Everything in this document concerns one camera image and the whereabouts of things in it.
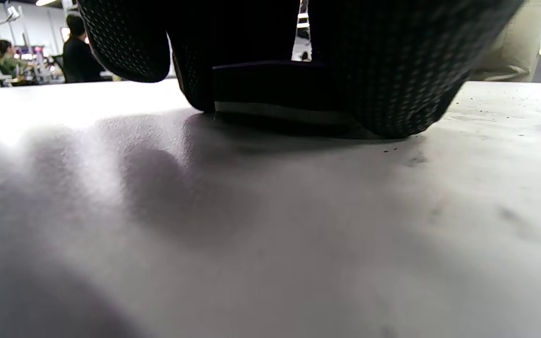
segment person's leg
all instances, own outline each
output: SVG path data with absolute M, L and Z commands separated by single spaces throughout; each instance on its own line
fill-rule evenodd
M 541 41 L 541 0 L 526 0 L 471 75 L 473 81 L 531 82 Z

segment woman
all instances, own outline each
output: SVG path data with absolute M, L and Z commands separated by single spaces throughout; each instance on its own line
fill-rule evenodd
M 25 69 L 32 67 L 28 62 L 14 57 L 14 45 L 8 40 L 0 40 L 0 70 L 6 75 L 16 78 Z

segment white wall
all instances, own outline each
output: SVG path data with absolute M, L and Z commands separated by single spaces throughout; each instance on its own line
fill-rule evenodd
M 21 22 L 24 19 L 32 45 L 44 45 L 44 52 L 48 54 L 61 54 L 64 42 L 60 35 L 60 28 L 66 26 L 64 11 L 57 8 L 37 7 L 20 3 L 13 3 L 13 5 L 16 8 L 17 6 L 22 6 L 25 15 L 24 18 L 11 24 L 17 44 L 24 45 L 24 40 L 22 40 L 23 26 Z M 47 15 L 48 12 L 51 15 L 51 21 Z M 6 17 L 6 14 L 3 4 L 0 4 L 0 17 Z M 51 29 L 52 23 L 54 26 L 53 33 Z M 7 24 L 0 26 L 0 34 L 1 38 L 13 41 Z

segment chair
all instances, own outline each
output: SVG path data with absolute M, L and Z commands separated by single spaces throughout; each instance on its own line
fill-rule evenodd
M 68 83 L 68 75 L 64 70 L 64 56 L 63 55 L 52 55 L 54 63 L 57 64 L 60 69 L 62 69 L 62 74 L 64 74 L 64 83 Z

